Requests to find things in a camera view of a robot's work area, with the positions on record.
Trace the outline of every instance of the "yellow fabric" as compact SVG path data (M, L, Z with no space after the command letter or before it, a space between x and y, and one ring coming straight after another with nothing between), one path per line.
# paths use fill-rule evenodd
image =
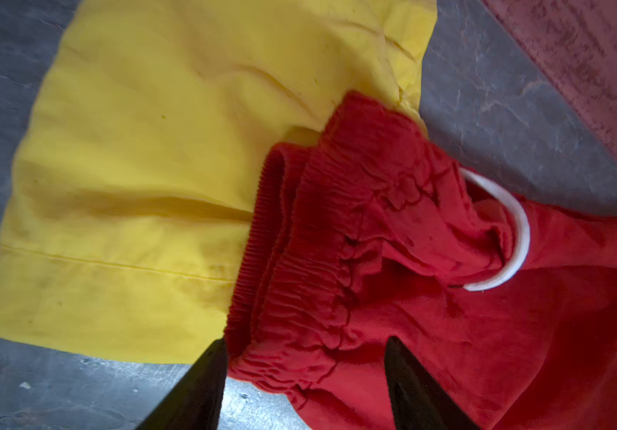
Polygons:
M222 335L264 156L347 90L418 117L434 0L85 0L13 167L0 337L191 363Z

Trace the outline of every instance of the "gray stone floor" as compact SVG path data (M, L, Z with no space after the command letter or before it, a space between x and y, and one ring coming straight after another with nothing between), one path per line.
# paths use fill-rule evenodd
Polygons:
M0 220L10 163L78 0L0 0ZM617 215L617 164L479 0L439 0L423 61L433 142L540 202ZM0 429L132 429L186 371L0 339ZM302 429L282 396L228 381L221 429Z

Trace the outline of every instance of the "garment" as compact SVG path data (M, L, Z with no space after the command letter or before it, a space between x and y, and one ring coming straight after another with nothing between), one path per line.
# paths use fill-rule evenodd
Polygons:
M224 329L265 154L350 89L417 118L434 0L84 0L0 231L0 337L193 363Z
M397 336L483 429L617 429L617 218L503 206L409 118L351 93L317 148L268 155L225 337L229 375L314 429L393 429Z

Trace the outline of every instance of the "white cord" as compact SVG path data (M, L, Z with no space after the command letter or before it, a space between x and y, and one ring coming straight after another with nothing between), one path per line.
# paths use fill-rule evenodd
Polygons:
M502 285L519 271L526 261L528 247L531 245L531 226L528 225L528 217L523 207L521 207L521 203L519 203L510 192L485 176L478 175L465 168L460 168L460 170L462 176L467 181L473 182L475 185L487 191L509 210L516 229L516 245L514 246L514 252L507 264L505 264L495 276L488 280L464 285L464 289L468 291L485 291Z

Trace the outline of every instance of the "seam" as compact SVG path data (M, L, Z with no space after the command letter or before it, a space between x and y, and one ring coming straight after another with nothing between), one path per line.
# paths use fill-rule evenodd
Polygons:
M194 278L194 279L197 279L197 280L199 279L199 280L203 280L203 281L235 282L234 279L230 280L230 279L226 279L226 278L205 277L205 276L200 276L198 274L190 274L190 273L177 272L177 271L166 271L166 270L163 270L163 269L155 269L155 268L149 268L149 267L143 267L143 266L134 266L134 265L131 265L131 264L107 263L107 262L101 262L101 261L98 261L98 260L82 259L82 258L76 258L76 257L66 257L65 255L55 255L55 254L42 253L40 251L34 251L34 250L30 250L30 249L19 248L19 247L16 247L16 246L10 246L10 245L5 245L5 244L0 244L0 248L12 250L12 251L19 251L19 252L22 252L22 253L41 255L41 256L46 257L46 258L57 259L57 260L64 260L64 261L67 261L67 262L96 264L98 266L105 266L105 267L110 267L110 268L133 269L133 270L137 270L137 271L155 272L155 273L163 273L163 274L176 274L178 276L183 276L183 277L187 277L187 278Z

